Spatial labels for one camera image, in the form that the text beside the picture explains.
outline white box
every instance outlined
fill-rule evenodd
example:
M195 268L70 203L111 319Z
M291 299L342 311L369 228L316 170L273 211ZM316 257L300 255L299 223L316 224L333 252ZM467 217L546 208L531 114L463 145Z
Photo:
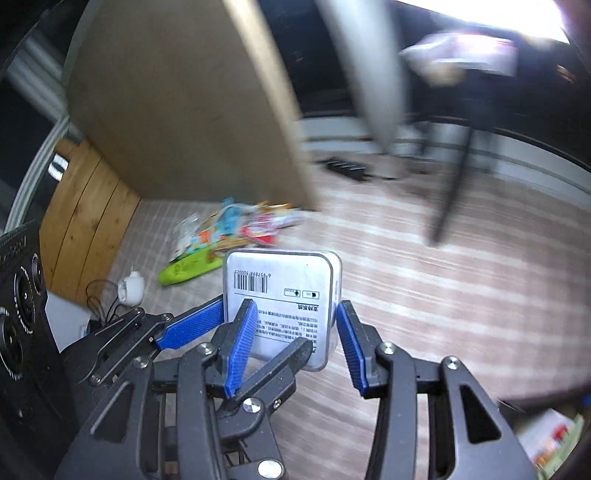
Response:
M244 299L253 299L258 307L251 356L268 361L302 336L314 343L304 368L318 371L326 366L336 346L335 311L342 283L338 255L233 250L224 259L223 283L226 322L234 320Z

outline barcode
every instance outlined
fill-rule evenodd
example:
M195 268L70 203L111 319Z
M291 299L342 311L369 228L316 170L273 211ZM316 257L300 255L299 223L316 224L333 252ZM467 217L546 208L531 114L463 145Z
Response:
M266 275L255 275L234 272L234 288L237 290L267 293L268 279Z

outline white cup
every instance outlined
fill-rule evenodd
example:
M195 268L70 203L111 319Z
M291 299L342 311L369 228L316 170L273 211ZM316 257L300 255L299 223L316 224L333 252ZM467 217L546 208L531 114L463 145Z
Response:
M132 267L129 277L121 279L117 285L119 301L128 307L135 307L144 298L144 288L145 279Z

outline green snack bag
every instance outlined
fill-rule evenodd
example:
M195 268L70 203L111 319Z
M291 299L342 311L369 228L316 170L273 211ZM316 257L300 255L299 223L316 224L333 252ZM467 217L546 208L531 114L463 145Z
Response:
M213 260L209 261L210 250L204 248L166 267L158 275L160 283L163 286L179 283L221 267L223 258L214 256Z

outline printed icon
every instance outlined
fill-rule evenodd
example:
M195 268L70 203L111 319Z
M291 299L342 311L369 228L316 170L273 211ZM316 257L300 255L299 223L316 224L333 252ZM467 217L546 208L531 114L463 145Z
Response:
M294 288L284 288L283 295L285 295L286 297L300 297L301 291L296 290Z
M301 297L303 299L319 300L320 299L320 292L312 291L312 290L302 290Z

